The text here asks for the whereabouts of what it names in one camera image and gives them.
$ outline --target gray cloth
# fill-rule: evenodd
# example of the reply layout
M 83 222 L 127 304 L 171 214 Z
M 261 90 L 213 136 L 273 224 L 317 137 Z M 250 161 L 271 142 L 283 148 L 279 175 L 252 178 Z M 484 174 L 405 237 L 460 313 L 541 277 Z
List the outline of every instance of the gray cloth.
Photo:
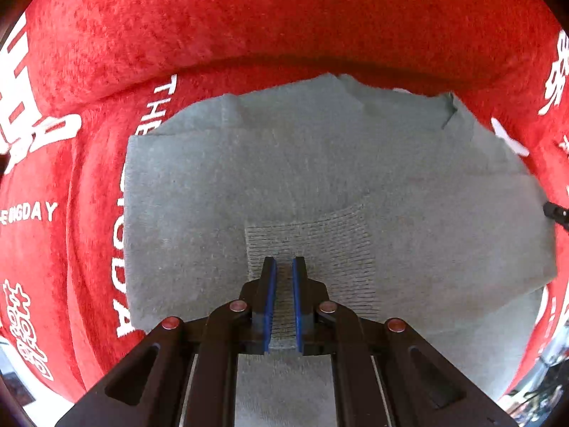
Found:
M 429 338 L 457 332 L 455 346 L 518 299 L 537 313 L 533 292 L 555 276 L 539 186 L 451 94 L 324 75 L 203 101 L 129 140 L 124 197 L 127 298 L 145 330 L 234 299 L 271 254 L 283 267 L 274 348 L 292 345 L 293 254 L 332 298 Z M 517 339 L 477 338 L 451 361 L 495 390 L 473 355 L 502 355 L 511 378 L 535 313 Z

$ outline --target screw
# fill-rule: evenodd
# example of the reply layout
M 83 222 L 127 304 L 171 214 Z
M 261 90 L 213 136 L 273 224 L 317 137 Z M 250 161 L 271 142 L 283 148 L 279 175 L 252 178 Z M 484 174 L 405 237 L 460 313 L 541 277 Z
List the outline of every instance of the screw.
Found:
M 393 318 L 388 321 L 388 329 L 391 332 L 403 332 L 407 325 L 405 321 L 399 318 Z
M 162 320 L 161 324 L 164 329 L 172 330 L 180 326 L 180 319 L 175 316 L 168 316 Z
M 247 302 L 234 300 L 229 304 L 229 309 L 235 312 L 245 311 L 247 309 Z
M 338 309 L 338 304 L 336 302 L 322 302 L 319 306 L 322 313 L 334 313 Z

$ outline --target red fleece blanket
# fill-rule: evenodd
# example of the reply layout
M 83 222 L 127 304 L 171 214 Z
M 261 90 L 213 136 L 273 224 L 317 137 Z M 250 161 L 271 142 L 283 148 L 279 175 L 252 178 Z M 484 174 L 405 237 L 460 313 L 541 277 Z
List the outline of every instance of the red fleece blanket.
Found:
M 2 332 L 73 401 L 140 341 L 123 271 L 127 139 L 223 93 L 324 72 L 454 90 L 568 205 L 568 51 L 542 0 L 34 0 L 0 52 Z M 516 380 L 565 321 L 557 234 L 559 276 Z

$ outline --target white chinese character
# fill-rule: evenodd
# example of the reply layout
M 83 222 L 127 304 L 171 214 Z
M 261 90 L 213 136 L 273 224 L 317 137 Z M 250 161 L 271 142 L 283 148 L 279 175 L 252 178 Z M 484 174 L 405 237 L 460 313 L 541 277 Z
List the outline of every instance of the white chinese character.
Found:
M 38 347 L 38 336 L 30 317 L 31 300 L 16 283 L 15 288 L 10 287 L 8 279 L 4 281 L 4 297 L 6 298 L 6 314 L 10 321 L 10 332 L 16 338 L 16 347 L 25 361 L 33 364 L 42 376 L 53 380 L 51 371 L 47 367 L 47 356 Z
M 10 150 L 10 161 L 5 173 L 22 161 L 30 152 L 47 144 L 74 138 L 81 128 L 77 114 L 62 118 L 46 117 L 38 110 L 28 75 L 28 68 L 15 74 L 28 52 L 27 33 L 8 51 L 8 46 L 26 25 L 26 15 L 16 23 L 0 50 L 0 152 Z
M 559 59 L 551 64 L 551 73 L 545 82 L 545 99 L 549 102 L 542 107 L 538 114 L 545 115 L 552 104 L 558 106 L 561 102 L 565 77 L 569 75 L 569 37 L 565 31 L 559 33 L 557 40 L 557 55 Z

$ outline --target white letter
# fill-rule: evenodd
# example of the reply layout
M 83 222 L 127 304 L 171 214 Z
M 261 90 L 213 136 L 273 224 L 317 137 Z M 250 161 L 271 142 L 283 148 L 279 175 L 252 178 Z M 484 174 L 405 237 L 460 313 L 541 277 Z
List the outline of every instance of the white letter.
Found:
M 31 219 L 37 218 L 39 221 L 42 220 L 42 211 L 40 210 L 39 201 L 33 205 Z
M 135 329 L 134 326 L 130 323 L 129 309 L 123 307 L 123 305 L 115 299 L 113 299 L 113 308 L 118 313 L 118 320 L 121 324 L 119 327 L 117 327 L 117 337 L 123 337 L 126 334 L 133 332 Z
M 177 74 L 170 76 L 170 83 L 162 86 L 158 86 L 154 89 L 155 93 L 159 93 L 160 91 L 168 90 L 168 94 L 172 94 L 176 91 L 176 84 L 177 84 Z
M 126 162 L 123 164 L 122 166 L 122 173 L 121 173 L 121 184 L 120 184 L 120 188 L 121 188 L 121 192 L 124 194 L 124 168 L 126 167 Z M 117 205 L 119 207 L 124 207 L 124 197 L 121 197 L 119 200 L 117 200 Z
M 115 222 L 115 230 L 113 232 L 113 245 L 119 251 L 124 249 L 124 236 L 123 236 L 123 239 L 118 238 L 118 229 L 122 225 L 124 225 L 124 215 L 121 215 L 120 217 L 117 218 L 117 221 Z
M 30 217 L 31 209 L 31 206 L 27 202 L 22 204 L 22 220 L 27 220 Z
M 58 203 L 54 202 L 52 205 L 49 205 L 49 202 L 46 201 L 46 209 L 47 209 L 47 219 L 51 221 L 51 216 L 53 211 L 58 207 Z
M 146 133 L 148 133 L 150 130 L 158 128 L 161 123 L 162 123 L 161 120 L 157 120 L 156 122 L 148 122 L 143 125 L 139 125 L 134 134 L 139 136 L 146 135 Z
M 154 101 L 154 102 L 149 102 L 146 107 L 151 107 L 152 108 L 152 112 L 150 112 L 147 115 L 143 115 L 142 118 L 140 119 L 141 122 L 150 120 L 150 119 L 154 119 L 156 117 L 163 117 L 166 115 L 166 111 L 157 111 L 158 106 L 160 106 L 161 104 L 164 104 L 165 102 L 169 102 L 170 99 L 172 98 L 166 98 L 166 99 L 161 99 L 160 101 Z
M 46 117 L 39 125 L 33 127 L 36 136 L 30 147 L 30 152 L 37 151 L 39 148 L 56 141 L 75 138 L 79 128 L 81 128 L 81 116 L 78 114 L 69 114 L 60 119 Z
M 115 288 L 117 288 L 118 291 L 122 292 L 123 294 L 126 294 L 126 278 L 124 282 L 121 282 L 120 279 L 118 279 L 117 268 L 124 268 L 124 259 L 113 257 L 113 262 L 110 267 L 112 271 L 111 276 L 113 278 L 113 285 L 115 286 Z

